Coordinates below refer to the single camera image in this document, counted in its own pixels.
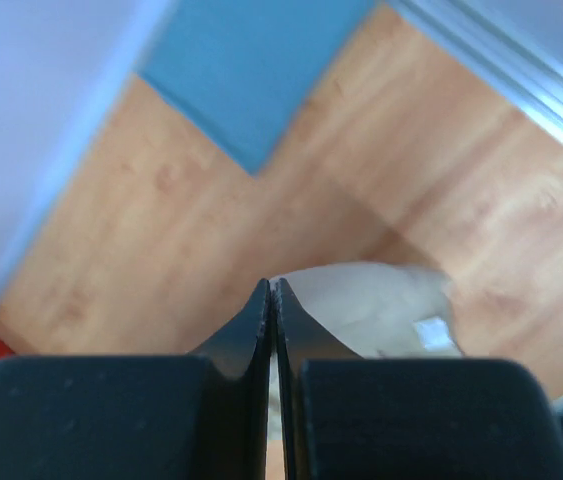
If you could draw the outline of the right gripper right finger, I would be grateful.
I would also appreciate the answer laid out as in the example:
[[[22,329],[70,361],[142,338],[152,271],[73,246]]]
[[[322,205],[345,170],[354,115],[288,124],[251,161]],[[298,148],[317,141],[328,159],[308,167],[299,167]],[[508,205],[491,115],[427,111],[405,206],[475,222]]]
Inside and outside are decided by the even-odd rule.
[[[501,359],[365,359],[274,288],[290,479],[563,479],[563,427]]]

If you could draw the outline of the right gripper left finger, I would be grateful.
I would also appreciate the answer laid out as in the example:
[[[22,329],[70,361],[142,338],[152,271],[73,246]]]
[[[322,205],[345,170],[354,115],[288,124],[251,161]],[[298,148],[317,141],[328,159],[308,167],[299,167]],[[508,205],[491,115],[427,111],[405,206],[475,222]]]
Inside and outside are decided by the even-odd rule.
[[[261,479],[271,294],[185,355],[0,360],[0,479]]]

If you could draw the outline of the beige t shirt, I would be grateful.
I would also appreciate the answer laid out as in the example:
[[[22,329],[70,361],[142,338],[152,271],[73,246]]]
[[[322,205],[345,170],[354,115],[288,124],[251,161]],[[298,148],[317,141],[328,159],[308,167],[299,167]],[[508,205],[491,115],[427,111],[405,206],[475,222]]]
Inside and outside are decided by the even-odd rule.
[[[419,266],[339,263],[276,276],[304,310],[364,358],[460,358],[449,277]]]

